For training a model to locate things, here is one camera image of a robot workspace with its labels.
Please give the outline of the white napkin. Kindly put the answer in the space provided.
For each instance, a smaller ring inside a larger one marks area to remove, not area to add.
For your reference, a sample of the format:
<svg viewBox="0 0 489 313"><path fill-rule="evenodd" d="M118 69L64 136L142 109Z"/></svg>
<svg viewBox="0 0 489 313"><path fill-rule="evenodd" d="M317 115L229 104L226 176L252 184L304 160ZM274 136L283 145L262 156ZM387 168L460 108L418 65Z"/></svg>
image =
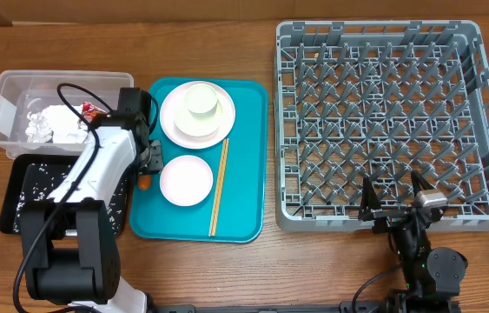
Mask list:
<svg viewBox="0 0 489 313"><path fill-rule="evenodd" d="M88 135L87 125L63 105L51 105L42 111L52 130L53 143L84 143Z"/></svg>

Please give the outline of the aluminium foil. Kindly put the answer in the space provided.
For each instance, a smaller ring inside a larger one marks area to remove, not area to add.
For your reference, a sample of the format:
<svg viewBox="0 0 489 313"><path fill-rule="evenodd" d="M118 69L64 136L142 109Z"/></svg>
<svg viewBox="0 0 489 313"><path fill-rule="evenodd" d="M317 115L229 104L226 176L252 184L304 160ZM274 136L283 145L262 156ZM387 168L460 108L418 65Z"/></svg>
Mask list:
<svg viewBox="0 0 489 313"><path fill-rule="evenodd" d="M52 141L53 129L41 112L29 112L27 118L29 123L25 134L28 143L48 143Z"/></svg>

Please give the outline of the peanuts and rice scraps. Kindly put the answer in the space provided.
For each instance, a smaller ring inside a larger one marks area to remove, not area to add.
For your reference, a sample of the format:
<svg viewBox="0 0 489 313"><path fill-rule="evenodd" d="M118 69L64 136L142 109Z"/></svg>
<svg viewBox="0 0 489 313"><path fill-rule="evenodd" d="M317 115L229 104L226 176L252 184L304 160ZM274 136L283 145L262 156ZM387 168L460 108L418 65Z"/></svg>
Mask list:
<svg viewBox="0 0 489 313"><path fill-rule="evenodd" d="M12 224L12 233L20 233L20 211L28 201L45 200L69 174L70 164L31 163L26 170L23 185L17 203L14 205L15 214ZM109 205L107 215L115 236L119 236L124 228L127 214L127 186L128 179L117 185Z"/></svg>

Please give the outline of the small pink bowl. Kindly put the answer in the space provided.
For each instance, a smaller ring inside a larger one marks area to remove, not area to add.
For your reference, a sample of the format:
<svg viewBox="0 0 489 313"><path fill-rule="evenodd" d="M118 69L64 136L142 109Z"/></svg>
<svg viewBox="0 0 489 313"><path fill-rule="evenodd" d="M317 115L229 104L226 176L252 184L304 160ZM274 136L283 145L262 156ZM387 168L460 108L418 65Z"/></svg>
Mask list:
<svg viewBox="0 0 489 313"><path fill-rule="evenodd" d="M189 207L203 201L213 187L213 172L198 156L178 156L160 175L162 195L173 205Z"/></svg>

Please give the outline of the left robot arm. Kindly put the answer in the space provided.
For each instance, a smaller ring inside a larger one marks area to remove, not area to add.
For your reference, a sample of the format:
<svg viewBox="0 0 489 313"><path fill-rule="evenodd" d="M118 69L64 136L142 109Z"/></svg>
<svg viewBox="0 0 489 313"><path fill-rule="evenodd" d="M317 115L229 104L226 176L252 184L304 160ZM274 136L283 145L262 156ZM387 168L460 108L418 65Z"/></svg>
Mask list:
<svg viewBox="0 0 489 313"><path fill-rule="evenodd" d="M149 132L157 119L147 113L113 111L95 117L89 143L63 182L20 213L23 261L13 301L18 311L20 283L36 300L62 312L147 312L148 294L121 276L120 255L107 214L119 182L130 171L158 173L161 164Z"/></svg>

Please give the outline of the red snack wrapper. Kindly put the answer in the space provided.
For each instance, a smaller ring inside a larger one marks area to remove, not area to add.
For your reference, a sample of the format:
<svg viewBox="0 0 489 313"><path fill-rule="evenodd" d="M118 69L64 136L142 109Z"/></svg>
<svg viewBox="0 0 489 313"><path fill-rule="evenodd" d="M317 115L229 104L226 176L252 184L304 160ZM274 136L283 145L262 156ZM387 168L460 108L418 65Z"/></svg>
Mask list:
<svg viewBox="0 0 489 313"><path fill-rule="evenodd" d="M100 114L104 114L104 113L105 113L104 110L102 110L99 107L95 106L91 102L84 102L83 105L82 105L82 116L89 123L91 123L96 116L98 116Z"/></svg>

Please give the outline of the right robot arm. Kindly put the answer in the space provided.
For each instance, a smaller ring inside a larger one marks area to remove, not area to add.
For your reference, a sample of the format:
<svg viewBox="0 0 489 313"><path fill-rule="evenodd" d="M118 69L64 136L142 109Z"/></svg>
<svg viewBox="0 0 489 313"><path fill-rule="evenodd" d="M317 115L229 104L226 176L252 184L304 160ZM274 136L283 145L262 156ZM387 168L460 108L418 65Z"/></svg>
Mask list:
<svg viewBox="0 0 489 313"><path fill-rule="evenodd" d="M411 172L414 200L404 209L383 210L373 184L363 179L358 218L372 221L375 234L387 234L399 263L363 283L351 301L353 312L459 312L460 293L468 261L450 248L431 246L426 230L448 208L444 193L435 189L418 171ZM401 270L406 287L391 290L379 303L359 302L362 291L383 277Z"/></svg>

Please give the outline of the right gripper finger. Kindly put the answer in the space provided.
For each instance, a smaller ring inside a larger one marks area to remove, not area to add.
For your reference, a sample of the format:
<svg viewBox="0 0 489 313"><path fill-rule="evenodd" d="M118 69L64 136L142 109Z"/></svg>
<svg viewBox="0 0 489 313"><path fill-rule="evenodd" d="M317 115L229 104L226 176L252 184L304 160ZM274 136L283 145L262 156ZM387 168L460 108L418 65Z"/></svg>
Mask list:
<svg viewBox="0 0 489 313"><path fill-rule="evenodd" d="M413 193L418 194L422 190L433 190L434 187L417 171L411 171Z"/></svg>
<svg viewBox="0 0 489 313"><path fill-rule="evenodd" d="M375 193L371 180L364 176L362 180L362 192L360 201L360 214L372 214L381 211L380 199Z"/></svg>

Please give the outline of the orange carrot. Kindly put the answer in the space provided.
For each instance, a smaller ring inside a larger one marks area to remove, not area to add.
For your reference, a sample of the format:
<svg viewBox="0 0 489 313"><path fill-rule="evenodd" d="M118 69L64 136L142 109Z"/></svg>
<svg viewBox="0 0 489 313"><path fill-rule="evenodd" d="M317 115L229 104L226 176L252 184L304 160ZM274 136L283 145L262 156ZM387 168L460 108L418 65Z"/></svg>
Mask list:
<svg viewBox="0 0 489 313"><path fill-rule="evenodd" d="M141 175L138 177L138 188L140 190L148 190L152 184L151 175Z"/></svg>

